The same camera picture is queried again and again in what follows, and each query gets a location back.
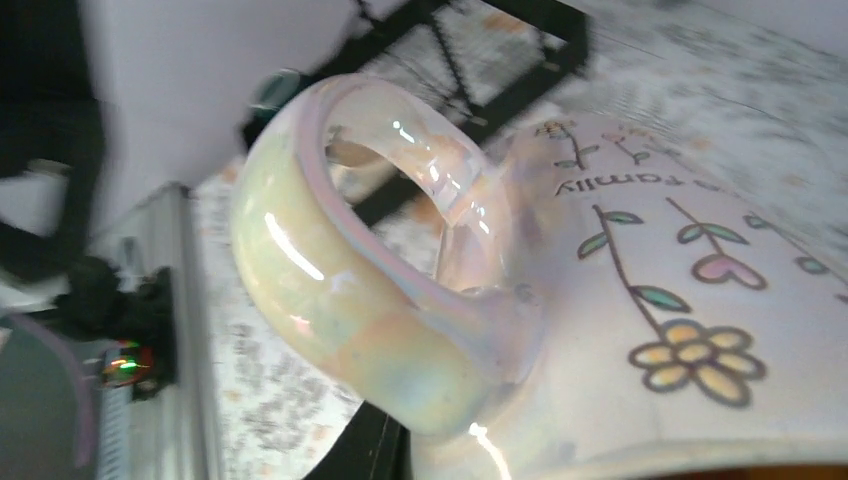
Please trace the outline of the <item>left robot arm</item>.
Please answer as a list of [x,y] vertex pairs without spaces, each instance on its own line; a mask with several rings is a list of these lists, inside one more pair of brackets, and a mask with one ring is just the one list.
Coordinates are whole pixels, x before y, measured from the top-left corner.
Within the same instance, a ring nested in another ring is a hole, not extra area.
[[176,379],[171,272],[145,270],[133,238],[117,264],[87,254],[106,160],[78,3],[3,2],[1,180],[15,192],[1,216],[1,275],[26,286],[65,277],[54,299],[63,329],[120,341],[103,384],[147,400]]

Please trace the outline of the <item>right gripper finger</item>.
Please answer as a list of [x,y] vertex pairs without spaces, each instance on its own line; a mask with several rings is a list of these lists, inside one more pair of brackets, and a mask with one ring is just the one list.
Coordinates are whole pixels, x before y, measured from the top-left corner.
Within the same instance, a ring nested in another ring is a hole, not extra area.
[[398,480],[407,467],[409,432],[365,402],[305,480]]

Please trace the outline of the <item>floral white mug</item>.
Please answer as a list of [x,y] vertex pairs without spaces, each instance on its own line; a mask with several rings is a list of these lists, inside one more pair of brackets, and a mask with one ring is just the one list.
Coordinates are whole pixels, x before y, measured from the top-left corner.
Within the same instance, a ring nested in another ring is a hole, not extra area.
[[847,461],[847,281],[642,129],[494,157],[361,74],[300,93],[231,197],[248,294],[411,434],[416,479]]

